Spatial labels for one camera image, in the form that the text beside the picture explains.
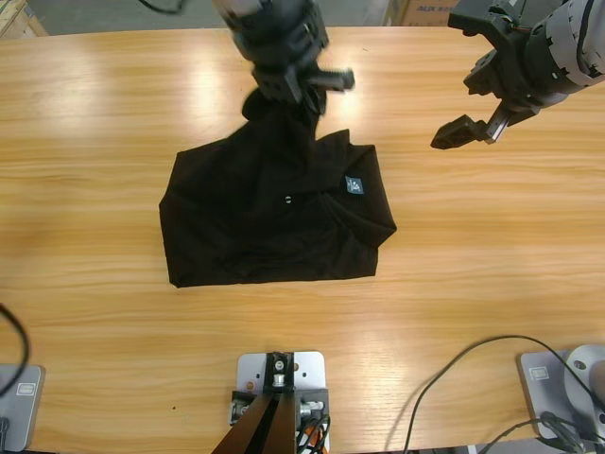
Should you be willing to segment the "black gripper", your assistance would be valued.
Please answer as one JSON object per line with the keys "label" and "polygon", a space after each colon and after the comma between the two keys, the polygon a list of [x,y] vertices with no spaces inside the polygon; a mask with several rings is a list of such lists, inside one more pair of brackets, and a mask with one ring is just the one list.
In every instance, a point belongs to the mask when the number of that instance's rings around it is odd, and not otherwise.
{"label": "black gripper", "polygon": [[474,141],[493,143],[505,128],[570,95],[567,71],[555,62],[548,44],[494,49],[476,62],[464,84],[471,95],[492,94],[500,103],[487,122],[465,114],[444,124],[432,139],[432,148],[459,148]]}
{"label": "black gripper", "polygon": [[252,75],[268,99],[326,112],[327,91],[354,88],[354,72],[325,71],[318,57],[329,44],[315,1],[228,1],[226,24]]}

